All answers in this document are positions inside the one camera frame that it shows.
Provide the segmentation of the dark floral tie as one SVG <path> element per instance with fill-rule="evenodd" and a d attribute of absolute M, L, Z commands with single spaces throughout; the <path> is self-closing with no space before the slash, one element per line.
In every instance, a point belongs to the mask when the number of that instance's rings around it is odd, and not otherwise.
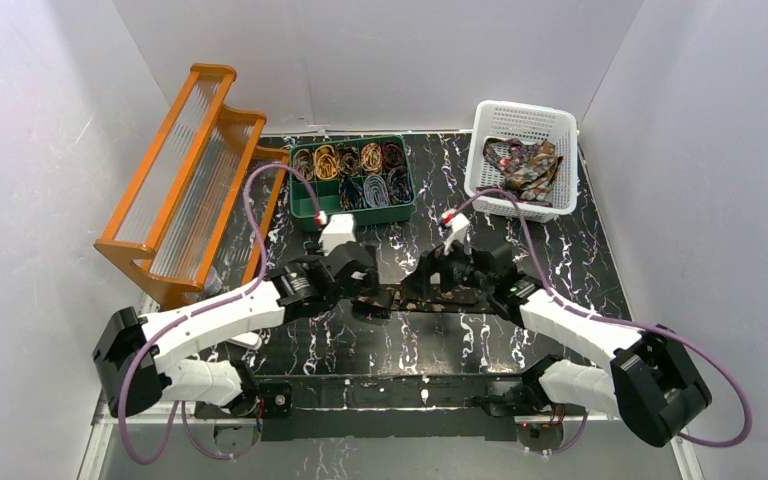
<path fill-rule="evenodd" d="M 352 302 L 356 315 L 384 318 L 391 312 L 492 314 L 493 309 L 478 289 L 455 287 L 442 292 L 432 285 L 421 297 L 398 284 L 381 284 L 376 295 L 360 296 Z"/>

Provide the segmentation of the white plastic basket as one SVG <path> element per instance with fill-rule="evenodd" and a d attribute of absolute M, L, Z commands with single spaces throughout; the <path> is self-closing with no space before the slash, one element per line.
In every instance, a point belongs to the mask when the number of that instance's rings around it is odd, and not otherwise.
<path fill-rule="evenodd" d="M 565 111 L 509 101 L 485 100 L 476 108 L 464 190 L 473 196 L 486 187 L 503 185 L 504 175 L 484 156 L 484 146 L 491 139 L 518 139 L 524 145 L 547 141 L 562 157 L 546 205 L 522 203 L 520 208 L 529 221 L 546 223 L 576 209 L 578 194 L 578 145 L 575 117 Z"/>

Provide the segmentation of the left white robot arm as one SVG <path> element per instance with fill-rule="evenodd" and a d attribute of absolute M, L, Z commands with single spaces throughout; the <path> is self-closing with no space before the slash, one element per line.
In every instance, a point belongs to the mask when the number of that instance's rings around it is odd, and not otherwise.
<path fill-rule="evenodd" d="M 200 401 L 244 414 L 261 395 L 240 361 L 208 362 L 195 354 L 243 336 L 260 346 L 258 331 L 331 311 L 344 299 L 378 286 L 376 260 L 356 240 L 351 214 L 336 214 L 321 231 L 319 254 L 298 257 L 216 297 L 178 309 L 139 315 L 132 307 L 113 313 L 92 360 L 117 419 L 161 401 Z"/>

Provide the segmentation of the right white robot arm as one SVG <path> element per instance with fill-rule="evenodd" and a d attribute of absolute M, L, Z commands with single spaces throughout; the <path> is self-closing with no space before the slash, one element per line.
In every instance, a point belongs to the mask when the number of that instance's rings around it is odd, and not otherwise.
<path fill-rule="evenodd" d="M 409 300 L 427 300 L 432 278 L 441 292 L 476 290 L 480 302 L 516 326 L 554 339 L 590 360 L 583 366 L 547 355 L 521 375 L 501 400 L 535 410 L 573 404 L 620 418 L 646 444 L 662 447 L 712 403 L 712 394 L 685 347 L 659 334 L 603 324 L 557 304 L 542 281 L 520 271 L 509 246 L 466 249 L 468 220 L 451 213 L 444 242 L 420 257 L 401 283 Z"/>

